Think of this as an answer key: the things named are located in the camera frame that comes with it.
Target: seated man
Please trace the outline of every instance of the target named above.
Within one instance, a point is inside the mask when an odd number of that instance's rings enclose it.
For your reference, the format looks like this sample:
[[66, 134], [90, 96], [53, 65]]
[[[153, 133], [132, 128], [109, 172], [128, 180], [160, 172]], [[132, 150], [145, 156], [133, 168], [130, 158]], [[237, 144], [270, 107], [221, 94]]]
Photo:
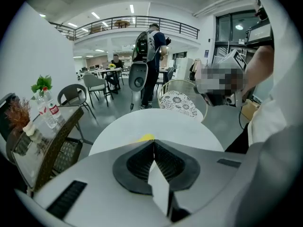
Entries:
[[[124, 63], [119, 59], [119, 55], [114, 54], [114, 59], [111, 61], [112, 64], [116, 65], [116, 68], [123, 68]], [[114, 73], [108, 73], [106, 76], [106, 80], [114, 85], [115, 87], [118, 84], [118, 78], [115, 77]]]

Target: recessed light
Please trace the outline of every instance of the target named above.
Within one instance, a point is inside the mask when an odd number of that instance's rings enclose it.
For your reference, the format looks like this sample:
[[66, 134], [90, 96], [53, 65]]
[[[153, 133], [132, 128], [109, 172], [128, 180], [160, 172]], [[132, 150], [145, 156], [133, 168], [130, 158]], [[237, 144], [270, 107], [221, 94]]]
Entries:
[[78, 25], [72, 24], [72, 23], [68, 23], [68, 25], [73, 26], [73, 27], [78, 27]]
[[97, 14], [95, 14], [94, 12], [92, 12], [91, 13], [93, 16], [95, 16], [97, 19], [100, 19], [100, 17], [97, 15]]
[[236, 29], [238, 29], [238, 30], [242, 30], [242, 29], [243, 29], [243, 27], [242, 27], [241, 25], [236, 25]]
[[134, 6], [133, 6], [133, 4], [129, 5], [129, 7], [131, 8], [131, 12], [134, 13]]

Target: balcony railing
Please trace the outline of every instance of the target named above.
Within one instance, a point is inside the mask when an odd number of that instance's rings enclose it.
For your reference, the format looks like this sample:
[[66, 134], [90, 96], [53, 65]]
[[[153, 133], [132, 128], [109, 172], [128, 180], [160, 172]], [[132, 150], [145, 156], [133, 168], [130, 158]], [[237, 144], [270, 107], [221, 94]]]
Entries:
[[102, 33], [107, 30], [113, 29], [128, 29], [128, 28], [146, 28], [148, 29], [150, 24], [156, 23], [160, 27], [160, 31], [175, 32], [181, 35], [185, 35], [194, 39], [198, 39], [199, 29], [186, 25], [174, 20], [161, 18], [161, 17], [149, 17], [149, 16], [123, 16], [123, 17], [111, 17], [103, 20], [99, 20], [77, 29], [73, 29], [68, 26], [59, 25], [50, 22], [69, 40], [77, 40], [85, 36]]

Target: black slot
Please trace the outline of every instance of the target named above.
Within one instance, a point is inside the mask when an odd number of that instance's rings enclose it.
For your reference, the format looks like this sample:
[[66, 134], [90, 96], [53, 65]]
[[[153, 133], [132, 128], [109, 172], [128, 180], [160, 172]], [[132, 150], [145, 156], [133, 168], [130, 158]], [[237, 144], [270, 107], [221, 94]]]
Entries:
[[227, 159], [220, 159], [217, 162], [220, 164], [235, 167], [235, 168], [239, 168], [241, 165], [241, 162], [239, 162], [239, 161], [232, 161], [232, 160], [227, 160]]
[[72, 208], [87, 183], [73, 181], [60, 196], [47, 208], [47, 211], [59, 219], [63, 219]]

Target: water bottle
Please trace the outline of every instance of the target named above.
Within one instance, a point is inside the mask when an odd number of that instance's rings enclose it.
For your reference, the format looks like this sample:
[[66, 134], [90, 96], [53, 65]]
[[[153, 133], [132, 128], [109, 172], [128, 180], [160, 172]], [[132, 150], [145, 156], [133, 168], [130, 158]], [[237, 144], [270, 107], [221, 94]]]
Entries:
[[46, 103], [44, 102], [43, 98], [39, 95], [39, 90], [35, 93], [36, 103], [38, 106], [38, 111], [40, 113], [40, 116], [43, 118], [43, 120], [46, 122], [48, 127], [53, 129], [57, 125], [57, 121], [53, 118], [51, 112], [46, 106]]
[[43, 92], [44, 92], [43, 99], [44, 99], [47, 107], [51, 111], [53, 117], [55, 119], [58, 119], [61, 116], [61, 113], [60, 113], [58, 106], [56, 105], [56, 103], [53, 100], [51, 92], [49, 90], [47, 90], [47, 87], [43, 88]]

